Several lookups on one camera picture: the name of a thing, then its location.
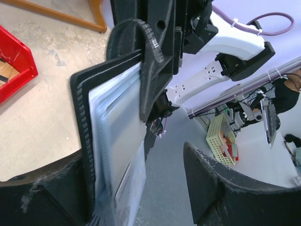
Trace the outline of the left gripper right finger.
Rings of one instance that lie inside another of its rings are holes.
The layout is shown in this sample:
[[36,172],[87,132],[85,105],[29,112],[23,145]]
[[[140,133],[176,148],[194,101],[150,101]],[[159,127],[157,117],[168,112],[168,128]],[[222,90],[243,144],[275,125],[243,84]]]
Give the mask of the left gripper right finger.
[[193,222],[197,226],[299,226],[301,189],[241,174],[189,142],[183,161]]

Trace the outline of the black card holder wallet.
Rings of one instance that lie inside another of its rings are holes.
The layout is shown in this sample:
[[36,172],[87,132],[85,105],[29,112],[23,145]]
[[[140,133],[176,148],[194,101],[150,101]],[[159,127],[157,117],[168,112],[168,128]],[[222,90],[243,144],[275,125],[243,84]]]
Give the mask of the black card holder wallet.
[[146,180],[140,69],[141,53],[135,51],[70,78],[91,226],[135,222]]

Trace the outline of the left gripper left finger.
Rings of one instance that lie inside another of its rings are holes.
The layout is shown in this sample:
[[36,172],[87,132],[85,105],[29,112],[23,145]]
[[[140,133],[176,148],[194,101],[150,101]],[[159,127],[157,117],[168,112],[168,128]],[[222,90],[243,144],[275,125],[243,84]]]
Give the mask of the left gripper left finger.
[[0,183],[2,226],[86,226],[90,204],[80,151]]

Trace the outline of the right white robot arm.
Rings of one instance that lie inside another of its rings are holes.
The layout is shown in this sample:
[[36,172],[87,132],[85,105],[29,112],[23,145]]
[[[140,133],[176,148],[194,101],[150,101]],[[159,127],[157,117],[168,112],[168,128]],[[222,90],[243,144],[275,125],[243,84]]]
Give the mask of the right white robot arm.
[[114,28],[106,58],[141,52],[142,121],[169,117],[186,100],[217,83],[205,69],[189,87],[167,90],[183,54],[216,52],[218,75],[232,81],[249,77],[275,54],[256,19],[240,24],[210,0],[113,0],[111,5]]

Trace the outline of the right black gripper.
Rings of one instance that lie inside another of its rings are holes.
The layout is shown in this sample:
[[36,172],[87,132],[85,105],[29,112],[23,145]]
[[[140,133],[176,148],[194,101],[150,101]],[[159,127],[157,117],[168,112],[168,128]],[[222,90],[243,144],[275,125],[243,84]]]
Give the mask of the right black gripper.
[[[106,59],[142,52],[139,116],[146,122],[172,75],[179,71],[185,46],[199,50],[212,12],[210,0],[112,0],[114,28]],[[160,78],[159,73],[169,74]]]

